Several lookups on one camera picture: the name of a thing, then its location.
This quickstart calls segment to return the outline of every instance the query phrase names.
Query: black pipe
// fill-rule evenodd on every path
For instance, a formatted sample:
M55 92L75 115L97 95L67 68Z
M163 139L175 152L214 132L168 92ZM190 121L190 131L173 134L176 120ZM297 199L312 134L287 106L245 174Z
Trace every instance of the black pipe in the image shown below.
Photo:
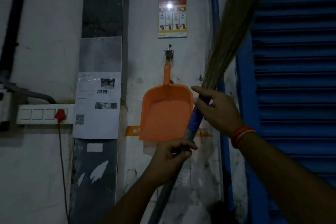
M1 76L9 79L11 77L15 48L19 45L17 43L20 20L22 14L24 0L12 0L12 6L7 22L7 30L5 41L2 46L0 59Z

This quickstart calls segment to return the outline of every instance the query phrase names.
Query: fire extinguisher instruction sign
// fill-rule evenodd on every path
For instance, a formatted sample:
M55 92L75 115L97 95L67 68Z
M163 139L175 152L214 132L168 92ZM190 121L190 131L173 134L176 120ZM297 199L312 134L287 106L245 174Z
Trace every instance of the fire extinguisher instruction sign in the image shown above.
M158 37L187 36L187 0L159 2Z

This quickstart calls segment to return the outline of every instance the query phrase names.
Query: red plug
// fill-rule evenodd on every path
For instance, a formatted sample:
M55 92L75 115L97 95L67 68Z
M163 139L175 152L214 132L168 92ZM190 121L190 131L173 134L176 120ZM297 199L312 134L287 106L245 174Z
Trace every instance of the red plug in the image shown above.
M60 124L63 120L66 119L65 111L64 109L58 109L57 113L55 114L54 118L57 119L58 124Z

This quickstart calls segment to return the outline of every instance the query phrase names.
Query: white electrical switch panel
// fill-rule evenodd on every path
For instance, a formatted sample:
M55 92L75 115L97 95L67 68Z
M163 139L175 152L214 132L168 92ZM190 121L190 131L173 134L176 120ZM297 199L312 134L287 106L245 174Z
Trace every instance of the white electrical switch panel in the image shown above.
M61 124L73 125L75 105L20 105L16 124L57 124L54 116L58 109L64 109L66 114Z

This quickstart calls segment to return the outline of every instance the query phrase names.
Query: peeling paint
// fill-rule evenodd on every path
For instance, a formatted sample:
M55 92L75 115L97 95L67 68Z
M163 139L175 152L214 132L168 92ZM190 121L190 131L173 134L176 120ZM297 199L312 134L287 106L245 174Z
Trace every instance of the peeling paint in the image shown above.
M99 166L97 166L91 173L90 175L90 180L91 180L91 183L94 183L95 181L97 181L98 179L100 179L103 174L104 174L104 171L106 169L106 166L107 166L107 163L109 161L105 161L103 163L101 163Z
M79 177L78 182L77 182L77 186L79 187L79 185L81 185L83 178L84 178L85 173L82 173L82 175Z

